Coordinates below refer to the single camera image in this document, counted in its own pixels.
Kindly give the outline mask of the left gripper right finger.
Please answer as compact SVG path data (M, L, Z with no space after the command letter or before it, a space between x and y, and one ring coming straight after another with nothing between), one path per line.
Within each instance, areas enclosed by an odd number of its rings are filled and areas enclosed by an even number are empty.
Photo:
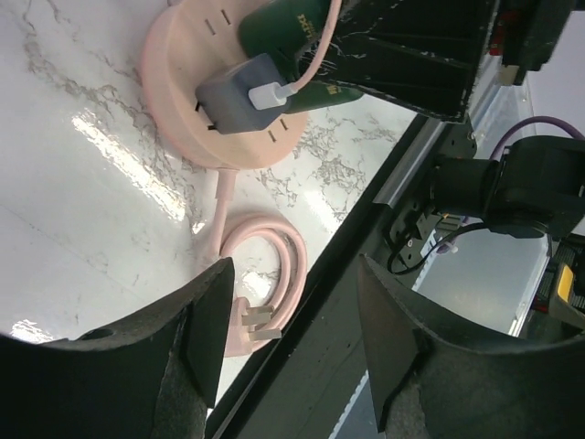
M584 338L483 327L358 262L359 319L377 429L387 438L581 438Z

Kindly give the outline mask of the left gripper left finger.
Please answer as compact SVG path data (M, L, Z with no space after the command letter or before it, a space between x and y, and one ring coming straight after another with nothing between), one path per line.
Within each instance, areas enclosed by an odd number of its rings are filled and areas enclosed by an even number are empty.
M75 340L1 339L4 438L201 438L215 405L235 269Z

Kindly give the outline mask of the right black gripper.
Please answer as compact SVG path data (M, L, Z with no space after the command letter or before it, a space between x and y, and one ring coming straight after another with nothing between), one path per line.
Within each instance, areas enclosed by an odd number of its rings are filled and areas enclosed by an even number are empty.
M498 81L519 86L549 62L570 15L571 0L346 1L316 77L460 123L491 27Z

